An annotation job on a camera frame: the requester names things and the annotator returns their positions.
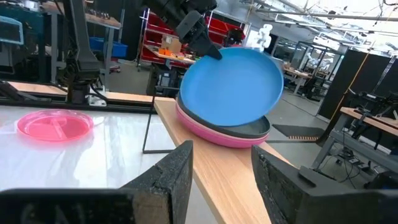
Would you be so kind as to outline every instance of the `floor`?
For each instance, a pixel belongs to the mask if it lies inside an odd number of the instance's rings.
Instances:
[[[137,72],[134,65],[122,65],[121,73],[109,79],[111,91],[145,93],[148,71]],[[282,99],[267,115],[272,124],[311,126],[325,129],[326,122],[316,118],[312,102],[285,91]],[[22,140],[16,133],[16,121],[33,108],[0,107],[0,190],[17,187],[95,187],[118,188],[134,179],[165,156],[143,155],[141,147],[147,123],[146,114],[87,112],[93,117],[93,135],[72,145],[42,145]],[[272,128],[268,140],[288,139]],[[296,167],[310,167],[320,147],[316,144],[275,143],[271,146]],[[174,144],[158,116],[149,130],[147,149],[173,149]],[[344,180],[351,167],[338,166],[326,159],[322,171]],[[352,179],[357,188],[365,180]],[[350,181],[343,184],[352,187]],[[208,205],[193,183],[186,223],[216,223]]]

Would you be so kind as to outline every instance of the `cardboard box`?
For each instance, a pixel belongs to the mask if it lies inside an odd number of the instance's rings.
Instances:
[[[177,54],[181,51],[181,43],[177,38],[173,38],[168,35],[163,35],[161,48],[171,51],[171,53]]]

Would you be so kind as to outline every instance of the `pink plate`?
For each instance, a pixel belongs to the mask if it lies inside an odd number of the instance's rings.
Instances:
[[[197,136],[221,146],[241,148],[241,149],[250,148],[252,145],[258,145],[263,143],[268,137],[268,133],[265,136],[257,139],[238,138],[234,136],[229,136],[227,134],[219,133],[215,130],[207,128],[206,126],[196,122],[194,119],[189,117],[180,108],[178,103],[175,104],[175,107],[177,111],[177,117],[184,124],[185,127],[187,127],[191,132],[193,132]]]
[[[93,128],[91,117],[71,110],[43,110],[25,115],[18,131],[41,141],[64,142],[79,139]]]

